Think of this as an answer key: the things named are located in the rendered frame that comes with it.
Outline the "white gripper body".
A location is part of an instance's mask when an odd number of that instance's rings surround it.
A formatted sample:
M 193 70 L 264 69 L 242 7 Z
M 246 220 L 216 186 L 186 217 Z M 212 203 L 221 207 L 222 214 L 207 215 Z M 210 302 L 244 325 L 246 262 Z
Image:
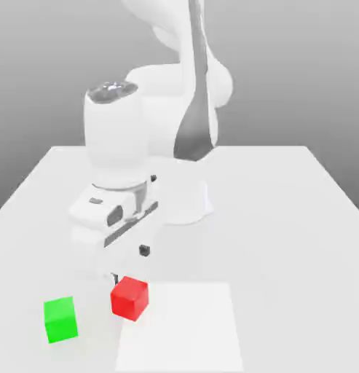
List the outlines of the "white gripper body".
M 159 203 L 155 201 L 140 219 L 110 232 L 78 224 L 71 229 L 71 242 L 82 270 L 90 277 L 106 278 L 110 272 L 132 275 L 141 257 L 139 245 L 148 245 L 152 251 L 158 231 Z

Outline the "small red cube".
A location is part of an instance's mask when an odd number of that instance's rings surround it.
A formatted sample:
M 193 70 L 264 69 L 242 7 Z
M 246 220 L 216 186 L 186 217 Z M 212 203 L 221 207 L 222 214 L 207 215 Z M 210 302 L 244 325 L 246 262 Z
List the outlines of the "small red cube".
M 130 321 L 137 321 L 149 304 L 149 285 L 124 276 L 111 291 L 111 311 Z

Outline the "small green cube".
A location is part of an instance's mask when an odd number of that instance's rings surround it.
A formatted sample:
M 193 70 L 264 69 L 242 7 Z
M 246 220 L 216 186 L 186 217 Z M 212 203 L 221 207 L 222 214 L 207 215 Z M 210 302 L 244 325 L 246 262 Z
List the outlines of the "small green cube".
M 44 303 L 44 327 L 50 344 L 79 335 L 73 297 Z

